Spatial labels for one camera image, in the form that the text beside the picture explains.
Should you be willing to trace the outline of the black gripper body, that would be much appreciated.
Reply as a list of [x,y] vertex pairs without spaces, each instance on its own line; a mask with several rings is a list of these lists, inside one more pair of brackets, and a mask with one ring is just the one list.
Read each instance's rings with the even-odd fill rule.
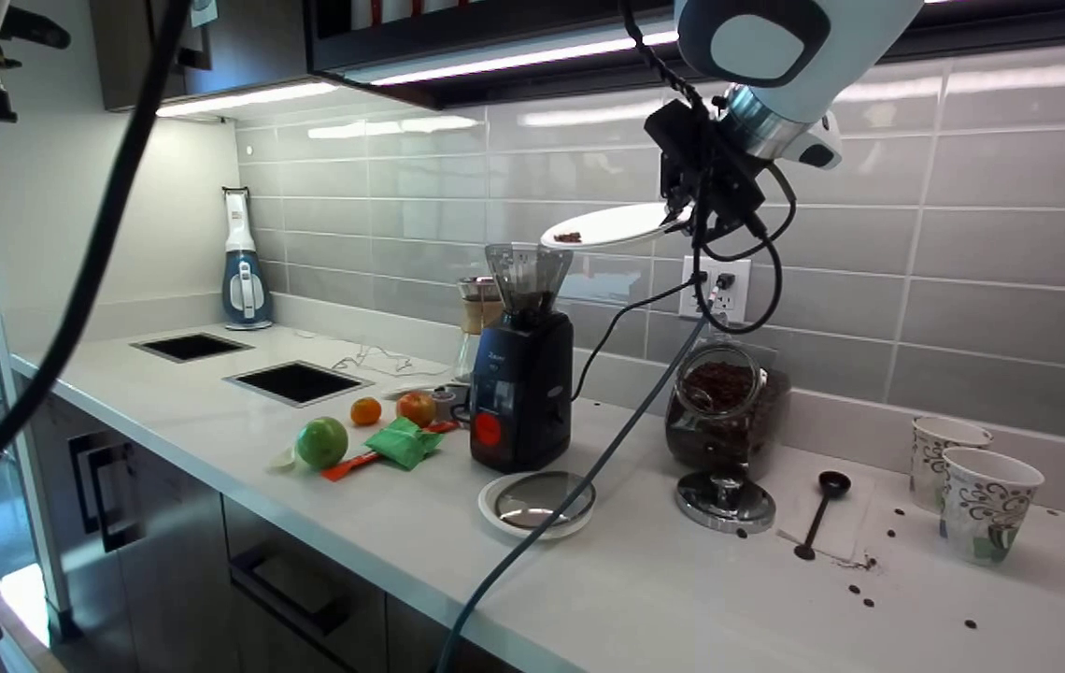
[[761,230],[761,164],[735,148],[731,139],[684,100],[670,100],[646,116],[642,129],[660,148],[666,220],[690,230],[728,237],[735,229]]

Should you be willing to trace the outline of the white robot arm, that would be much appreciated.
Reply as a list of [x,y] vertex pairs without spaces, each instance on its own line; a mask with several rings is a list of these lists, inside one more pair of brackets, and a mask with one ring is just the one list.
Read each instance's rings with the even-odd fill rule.
[[747,223],[753,174],[801,141],[910,26],[924,0],[675,0],[679,60],[723,100],[679,87],[646,116],[666,223]]

